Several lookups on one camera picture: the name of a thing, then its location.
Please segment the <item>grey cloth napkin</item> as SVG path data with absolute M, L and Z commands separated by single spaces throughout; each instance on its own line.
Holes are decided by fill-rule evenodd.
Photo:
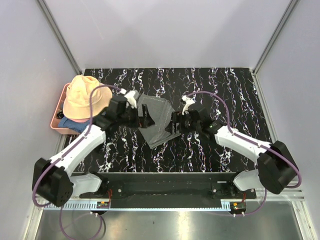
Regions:
M 165 130 L 171 122 L 172 112 L 175 111 L 167 99 L 142 94 L 137 103 L 139 114 L 142 113 L 142 105 L 147 106 L 149 115 L 154 121 L 154 125 L 148 128 L 139 128 L 150 149 L 154 149 L 181 135 Z

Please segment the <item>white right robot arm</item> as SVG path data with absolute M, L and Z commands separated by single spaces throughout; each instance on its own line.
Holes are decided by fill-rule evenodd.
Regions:
M 172 134 L 196 132 L 256 164 L 255 170 L 238 172 L 231 178 L 227 192 L 232 198 L 239 198 L 245 191 L 256 188 L 265 188 L 278 195 L 298 176 L 298 167 L 283 142 L 270 143 L 247 136 L 220 120 L 213 120 L 204 109 L 173 112 L 165 130 Z

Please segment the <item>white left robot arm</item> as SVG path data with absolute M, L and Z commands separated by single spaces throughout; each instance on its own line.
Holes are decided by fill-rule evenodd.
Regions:
M 32 195 L 39 195 L 57 207 L 82 194 L 92 193 L 103 198 L 108 193 L 107 180 L 98 173 L 73 176 L 75 168 L 120 126 L 146 129 L 154 124 L 146 104 L 135 107 L 127 97 L 114 96 L 109 106 L 93 117 L 90 125 L 70 145 L 49 160 L 36 161 Z

